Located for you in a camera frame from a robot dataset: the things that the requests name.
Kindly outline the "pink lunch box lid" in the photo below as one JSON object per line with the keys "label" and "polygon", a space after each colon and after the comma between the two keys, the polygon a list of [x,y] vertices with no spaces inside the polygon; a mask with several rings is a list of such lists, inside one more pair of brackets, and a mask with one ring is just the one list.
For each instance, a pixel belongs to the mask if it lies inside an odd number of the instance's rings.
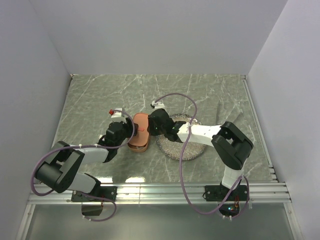
{"label": "pink lunch box lid", "polygon": [[147,113],[136,113],[133,122],[138,125],[136,135],[129,141],[129,144],[135,146],[143,146],[149,143],[150,134],[148,132],[149,120]]}

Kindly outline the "pink lunch box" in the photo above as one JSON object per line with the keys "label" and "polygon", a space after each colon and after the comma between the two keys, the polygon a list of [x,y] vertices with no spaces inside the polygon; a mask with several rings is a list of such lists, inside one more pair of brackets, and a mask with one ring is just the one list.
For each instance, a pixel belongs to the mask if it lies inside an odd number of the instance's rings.
{"label": "pink lunch box", "polygon": [[148,149],[148,145],[149,143],[147,142],[145,145],[143,146],[136,146],[136,145],[133,145],[133,144],[130,144],[128,143],[127,144],[129,149],[132,151],[132,152],[135,152],[135,153],[143,153],[145,152],[147,149]]}

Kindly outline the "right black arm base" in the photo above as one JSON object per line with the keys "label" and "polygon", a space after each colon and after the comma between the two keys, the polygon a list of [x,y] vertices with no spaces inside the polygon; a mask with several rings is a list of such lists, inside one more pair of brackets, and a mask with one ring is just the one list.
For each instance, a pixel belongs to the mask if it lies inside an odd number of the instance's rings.
{"label": "right black arm base", "polygon": [[[205,185],[202,197],[207,202],[222,202],[228,192],[229,189],[222,185]],[[239,184],[235,190],[230,193],[226,201],[246,201],[249,193],[246,185]]]}

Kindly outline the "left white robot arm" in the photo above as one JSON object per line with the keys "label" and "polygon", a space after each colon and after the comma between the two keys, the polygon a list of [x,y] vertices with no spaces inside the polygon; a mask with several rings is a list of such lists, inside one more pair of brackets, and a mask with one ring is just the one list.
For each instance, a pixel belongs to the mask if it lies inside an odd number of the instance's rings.
{"label": "left white robot arm", "polygon": [[112,122],[105,134],[94,145],[69,145],[64,141],[56,143],[36,165],[32,178],[37,179],[55,191],[62,193],[71,188],[82,163],[110,162],[125,146],[124,140],[137,135],[139,125],[127,117],[126,122]]}

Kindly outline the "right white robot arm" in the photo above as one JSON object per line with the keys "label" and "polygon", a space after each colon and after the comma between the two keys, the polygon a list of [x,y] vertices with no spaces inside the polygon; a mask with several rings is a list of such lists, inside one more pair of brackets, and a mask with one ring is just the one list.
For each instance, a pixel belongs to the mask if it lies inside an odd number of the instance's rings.
{"label": "right white robot arm", "polygon": [[153,101],[154,111],[148,116],[148,132],[152,136],[163,135],[171,142],[203,144],[215,148],[225,165],[220,194],[226,200],[238,194],[235,181],[243,174],[243,167],[253,150],[252,141],[232,122],[222,125],[198,125],[186,121],[174,121],[162,102]]}

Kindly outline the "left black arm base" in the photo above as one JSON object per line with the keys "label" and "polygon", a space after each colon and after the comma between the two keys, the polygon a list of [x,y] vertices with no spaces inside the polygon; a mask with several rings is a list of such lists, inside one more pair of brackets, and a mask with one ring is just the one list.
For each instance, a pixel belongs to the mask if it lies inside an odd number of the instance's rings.
{"label": "left black arm base", "polygon": [[117,186],[99,186],[91,193],[74,190],[71,202],[81,203],[81,213],[85,218],[99,217],[105,203],[116,203],[117,190]]}

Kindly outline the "speckled round plate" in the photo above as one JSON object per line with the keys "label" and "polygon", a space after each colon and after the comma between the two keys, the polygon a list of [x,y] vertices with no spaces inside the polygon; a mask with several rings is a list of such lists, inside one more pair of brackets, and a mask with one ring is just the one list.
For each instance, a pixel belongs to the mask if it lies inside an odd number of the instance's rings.
{"label": "speckled round plate", "polygon": [[[188,114],[177,113],[170,115],[170,118],[172,118],[172,120],[175,122],[189,122],[192,117]],[[156,144],[167,157],[176,161],[180,160],[183,143],[172,142],[165,138],[164,135],[158,135],[156,136]],[[189,141],[184,149],[182,161],[187,162],[198,158],[205,151],[205,148],[205,144]]]}

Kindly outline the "aluminium front rail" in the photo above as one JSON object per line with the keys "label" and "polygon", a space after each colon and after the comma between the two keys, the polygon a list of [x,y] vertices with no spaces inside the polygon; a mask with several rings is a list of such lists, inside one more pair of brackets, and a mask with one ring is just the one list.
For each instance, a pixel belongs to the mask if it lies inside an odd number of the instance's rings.
{"label": "aluminium front rail", "polygon": [[[185,189],[189,200],[194,205],[210,204],[205,200],[205,186],[207,183],[187,183]],[[285,183],[267,182],[251,183],[249,201],[252,204],[262,203],[290,203],[291,197]],[[99,205],[99,201],[73,201],[76,194],[71,190],[63,193],[53,192],[46,196],[30,193],[27,203],[30,205]],[[179,183],[148,184],[124,183],[117,185],[115,203],[117,205],[183,205],[187,201]]]}

